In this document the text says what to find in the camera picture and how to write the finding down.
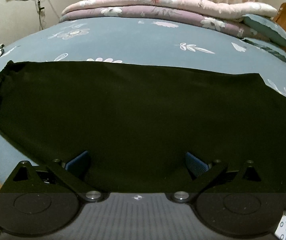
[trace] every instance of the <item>pillow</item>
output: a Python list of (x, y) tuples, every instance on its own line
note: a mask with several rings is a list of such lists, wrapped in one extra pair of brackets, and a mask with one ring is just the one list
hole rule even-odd
[(286, 52), (277, 45), (271, 42), (261, 41), (254, 38), (244, 38), (242, 39), (242, 41), (252, 44), (259, 49), (266, 50), (267, 52), (271, 53), (275, 57), (278, 57), (281, 61), (284, 61), (286, 63)]
[(243, 21), (246, 25), (268, 37), (277, 45), (286, 47), (286, 31), (280, 25), (255, 14), (244, 15)]

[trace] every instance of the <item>blue textured pad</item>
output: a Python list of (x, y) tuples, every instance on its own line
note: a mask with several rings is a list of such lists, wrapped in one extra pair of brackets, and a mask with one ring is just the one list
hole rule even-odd
[(83, 175), (90, 167), (91, 159), (88, 151), (83, 152), (65, 165), (65, 169), (75, 177)]
[(189, 152), (185, 155), (185, 164), (195, 177), (202, 175), (210, 169), (206, 163), (202, 162)]

